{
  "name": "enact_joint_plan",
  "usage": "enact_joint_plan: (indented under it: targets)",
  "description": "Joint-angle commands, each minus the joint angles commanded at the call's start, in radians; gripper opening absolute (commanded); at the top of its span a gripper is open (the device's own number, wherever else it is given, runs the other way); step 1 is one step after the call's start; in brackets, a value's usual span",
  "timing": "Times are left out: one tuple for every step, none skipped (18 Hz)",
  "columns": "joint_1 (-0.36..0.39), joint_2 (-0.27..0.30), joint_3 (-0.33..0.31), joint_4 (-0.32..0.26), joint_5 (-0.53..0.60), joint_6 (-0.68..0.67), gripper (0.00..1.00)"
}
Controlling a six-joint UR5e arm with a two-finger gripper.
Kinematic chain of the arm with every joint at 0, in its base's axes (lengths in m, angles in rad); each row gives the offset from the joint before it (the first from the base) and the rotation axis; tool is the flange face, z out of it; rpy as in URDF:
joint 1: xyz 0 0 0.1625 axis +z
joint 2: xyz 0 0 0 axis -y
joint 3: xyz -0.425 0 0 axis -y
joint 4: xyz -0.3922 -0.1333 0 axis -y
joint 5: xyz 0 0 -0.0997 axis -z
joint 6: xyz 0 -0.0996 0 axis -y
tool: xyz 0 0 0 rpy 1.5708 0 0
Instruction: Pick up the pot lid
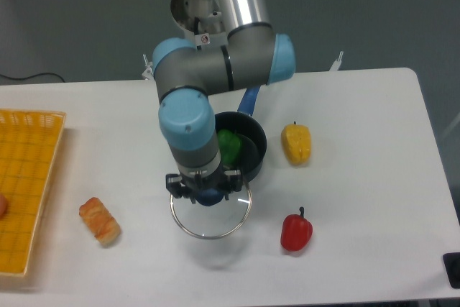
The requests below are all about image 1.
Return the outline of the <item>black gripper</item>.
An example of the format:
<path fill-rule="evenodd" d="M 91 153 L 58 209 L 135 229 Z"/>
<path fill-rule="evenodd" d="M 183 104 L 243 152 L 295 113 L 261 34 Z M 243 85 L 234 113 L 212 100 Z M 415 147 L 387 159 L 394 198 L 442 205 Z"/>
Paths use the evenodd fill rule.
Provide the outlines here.
<path fill-rule="evenodd" d="M 185 198 L 191 203 L 196 203 L 195 196 L 199 193 L 218 188 L 222 180 L 223 171 L 221 168 L 212 173 L 193 170 L 189 173 L 181 172 L 180 175 L 167 174 L 165 176 L 166 189 L 173 198 Z M 228 201 L 233 192 L 239 192 L 242 189 L 242 172 L 240 169 L 226 170 L 224 171 L 224 177 L 224 199 Z"/>

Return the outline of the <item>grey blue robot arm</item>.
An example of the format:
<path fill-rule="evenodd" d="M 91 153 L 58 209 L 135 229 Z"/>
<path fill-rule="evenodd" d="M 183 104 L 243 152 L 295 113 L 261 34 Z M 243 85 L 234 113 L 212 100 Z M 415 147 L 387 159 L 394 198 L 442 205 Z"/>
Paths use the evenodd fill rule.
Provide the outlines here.
<path fill-rule="evenodd" d="M 160 129 L 178 167 L 166 187 L 174 198 L 205 206 L 240 191 L 246 178 L 223 164 L 209 96 L 284 81 L 295 72 L 293 44 L 273 30 L 265 0 L 217 2 L 226 44 L 200 49 L 192 40 L 170 38 L 152 54 Z"/>

